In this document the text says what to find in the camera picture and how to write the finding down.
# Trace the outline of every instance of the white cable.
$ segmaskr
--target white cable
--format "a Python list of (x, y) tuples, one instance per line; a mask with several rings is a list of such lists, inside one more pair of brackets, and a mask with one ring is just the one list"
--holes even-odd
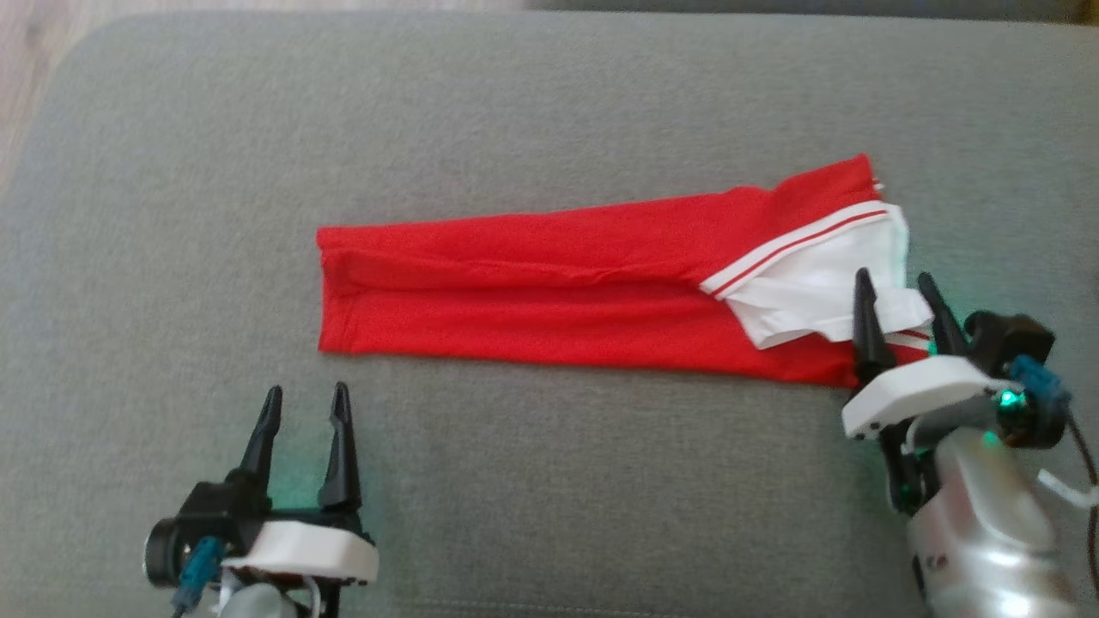
[(309, 618), (321, 618), (321, 587), (317, 585), (317, 581), (309, 575), (303, 575), (301, 580), (306, 583), (306, 587), (309, 588)]
[(1065, 501), (1078, 508), (1089, 509), (1099, 506), (1099, 487), (1091, 487), (1085, 494), (1065, 485), (1062, 479), (1045, 468), (1037, 473), (1037, 482), (1048, 487), (1051, 492), (1061, 496)]

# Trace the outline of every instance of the black cable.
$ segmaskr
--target black cable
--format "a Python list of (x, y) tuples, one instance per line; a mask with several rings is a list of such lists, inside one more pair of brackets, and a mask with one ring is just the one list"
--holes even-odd
[[(1073, 434), (1073, 441), (1076, 442), (1077, 450), (1080, 451), (1080, 456), (1084, 457), (1084, 467), (1088, 471), (1088, 483), (1091, 487), (1099, 486), (1099, 474), (1096, 473), (1096, 462), (1091, 459), (1091, 451), (1088, 449), (1087, 442), (1084, 441), (1084, 435), (1080, 433), (1080, 428), (1076, 424), (1076, 419), (1069, 413), (1066, 416), (1066, 424), (1068, 424), (1068, 431)], [(1096, 523), (1099, 522), (1099, 507), (1091, 507), (1091, 512), (1088, 515), (1088, 574), (1091, 576), (1091, 591), (1096, 595), (1096, 600), (1099, 600), (1099, 564), (1096, 562)]]

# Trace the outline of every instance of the folded red garment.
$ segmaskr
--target folded red garment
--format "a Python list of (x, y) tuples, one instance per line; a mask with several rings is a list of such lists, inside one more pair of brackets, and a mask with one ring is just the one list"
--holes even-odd
[[(833, 256), (857, 253), (843, 243), (870, 246), (868, 260), (888, 265), (872, 268), (875, 284), (896, 286), (884, 279), (898, 278), (897, 230), (907, 247), (899, 212), (880, 201), (869, 162), (858, 156), (771, 191), (737, 187), (545, 214), (322, 228), (319, 347), (851, 386), (851, 343), (835, 341), (844, 328), (850, 339), (850, 324), (768, 299), (819, 290), (831, 299), (828, 286), (840, 285), (850, 319), (854, 271), (830, 269)], [(889, 242), (879, 249), (856, 239), (857, 230)], [(901, 290), (903, 249), (899, 268)], [(890, 311), (887, 331), (915, 325), (891, 320)], [(926, 355), (924, 339), (893, 341), (902, 362)]]

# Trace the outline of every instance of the blue cable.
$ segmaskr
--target blue cable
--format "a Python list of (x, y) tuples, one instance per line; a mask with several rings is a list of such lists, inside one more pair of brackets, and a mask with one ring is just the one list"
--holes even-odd
[(171, 605), (176, 608), (173, 618), (195, 611), (202, 600), (202, 591), (218, 576), (224, 559), (225, 543), (215, 537), (203, 537), (199, 541), (179, 576), (179, 589), (171, 597)]

